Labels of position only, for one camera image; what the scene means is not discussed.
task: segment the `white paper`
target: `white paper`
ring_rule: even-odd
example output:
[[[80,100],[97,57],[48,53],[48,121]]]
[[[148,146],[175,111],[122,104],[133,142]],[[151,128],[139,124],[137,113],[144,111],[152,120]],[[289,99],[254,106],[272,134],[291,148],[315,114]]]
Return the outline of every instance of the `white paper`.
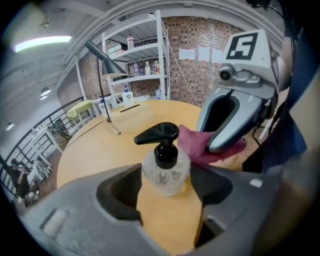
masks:
[[[179,49],[180,60],[195,60],[195,49]]]
[[[209,47],[198,47],[198,59],[200,62],[209,62],[210,59],[210,48]]]
[[[212,63],[220,63],[222,56],[222,50],[212,48]]]

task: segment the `pink cloth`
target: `pink cloth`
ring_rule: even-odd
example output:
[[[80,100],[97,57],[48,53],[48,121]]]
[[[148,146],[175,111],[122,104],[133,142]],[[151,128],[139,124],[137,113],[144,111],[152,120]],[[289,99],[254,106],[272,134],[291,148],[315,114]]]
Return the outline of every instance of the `pink cloth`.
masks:
[[[189,130],[182,124],[179,125],[178,146],[187,152],[191,162],[196,164],[210,164],[227,159],[238,154],[246,147],[243,139],[237,141],[232,147],[221,153],[206,152],[206,146],[213,132],[199,132]]]

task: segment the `soap dispenser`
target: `soap dispenser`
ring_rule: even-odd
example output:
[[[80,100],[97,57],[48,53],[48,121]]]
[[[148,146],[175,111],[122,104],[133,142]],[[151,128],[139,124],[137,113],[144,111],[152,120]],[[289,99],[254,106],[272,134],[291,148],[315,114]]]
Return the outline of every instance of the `soap dispenser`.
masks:
[[[173,145],[178,135],[179,129],[175,124],[162,122],[134,138],[134,142],[138,145],[159,143],[146,154],[142,162],[142,171],[165,197],[178,193],[190,173],[188,154]]]

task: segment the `white ceiling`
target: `white ceiling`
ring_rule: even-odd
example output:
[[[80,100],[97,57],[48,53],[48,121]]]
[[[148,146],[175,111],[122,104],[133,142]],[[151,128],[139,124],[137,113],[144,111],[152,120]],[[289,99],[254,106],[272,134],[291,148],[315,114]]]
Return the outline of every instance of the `white ceiling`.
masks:
[[[10,111],[17,104],[23,103],[30,95],[40,95],[43,87],[56,88],[60,78],[73,56],[84,48],[83,43],[87,39],[96,38],[107,28],[120,23],[130,16],[134,16],[136,10],[149,8],[161,9],[175,7],[186,1],[179,0],[49,0],[39,6],[36,15],[37,20],[32,19],[18,22],[14,31],[16,41],[24,41],[36,37],[71,35],[68,43],[48,44],[26,49],[21,52],[7,53],[6,62],[2,66],[0,74],[0,109]],[[193,7],[201,3],[229,3],[240,6],[248,12],[245,0],[198,0],[193,2]],[[257,9],[264,17],[271,21],[283,32],[283,21],[273,10],[265,11]],[[40,28],[42,22],[49,22],[49,27]]]

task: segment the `white wall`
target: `white wall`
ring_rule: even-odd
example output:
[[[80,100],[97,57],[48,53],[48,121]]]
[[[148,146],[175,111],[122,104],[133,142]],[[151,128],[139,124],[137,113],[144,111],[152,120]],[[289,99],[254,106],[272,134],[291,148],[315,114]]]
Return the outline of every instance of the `white wall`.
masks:
[[[55,91],[52,91],[42,101],[40,101],[39,95],[35,94],[7,113],[0,121],[0,154],[2,157],[6,159],[22,136],[41,119],[60,107],[61,103],[58,95]],[[14,127],[6,131],[6,126],[9,122],[14,123]]]

